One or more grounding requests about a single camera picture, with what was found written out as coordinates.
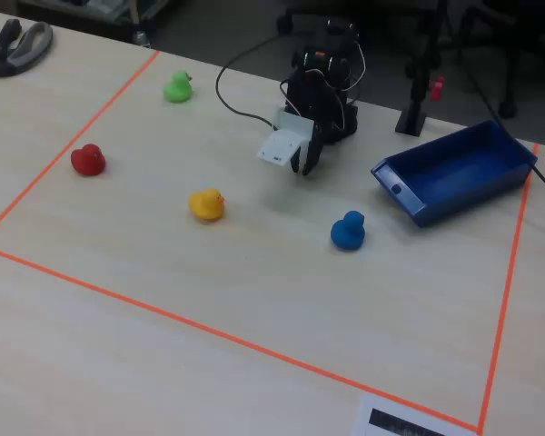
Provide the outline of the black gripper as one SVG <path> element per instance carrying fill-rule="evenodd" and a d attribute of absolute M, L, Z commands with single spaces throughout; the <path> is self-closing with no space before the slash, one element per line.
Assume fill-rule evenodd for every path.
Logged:
<path fill-rule="evenodd" d="M 300 144 L 290 160 L 294 173 L 308 175 L 319 162 L 324 143 L 336 144 L 342 139 L 344 121 L 341 100 L 327 85 L 295 84 L 293 103 L 301 116 L 314 121 L 312 139 Z"/>

